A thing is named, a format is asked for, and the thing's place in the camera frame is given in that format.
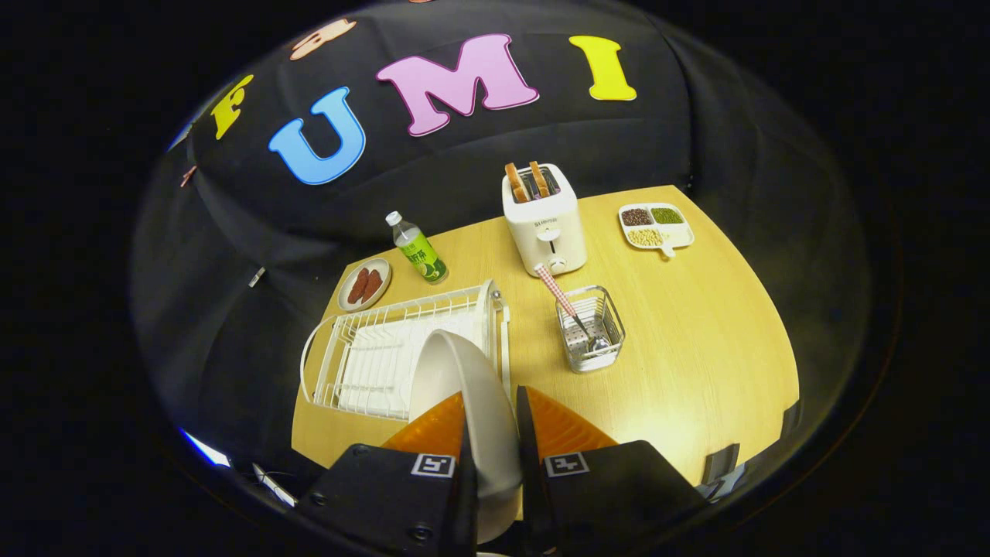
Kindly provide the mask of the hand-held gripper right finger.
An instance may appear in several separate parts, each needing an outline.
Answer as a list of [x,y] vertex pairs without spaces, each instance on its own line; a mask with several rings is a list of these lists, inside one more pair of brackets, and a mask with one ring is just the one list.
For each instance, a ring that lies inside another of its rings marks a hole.
[[650,444],[620,443],[541,391],[517,388],[527,550],[644,556],[707,505]]

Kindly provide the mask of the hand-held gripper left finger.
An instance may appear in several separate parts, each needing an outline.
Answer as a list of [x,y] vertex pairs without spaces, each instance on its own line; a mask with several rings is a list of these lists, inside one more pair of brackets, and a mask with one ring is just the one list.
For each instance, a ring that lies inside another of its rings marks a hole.
[[357,443],[298,500],[298,521],[346,556],[473,556],[478,473],[461,394],[385,447]]

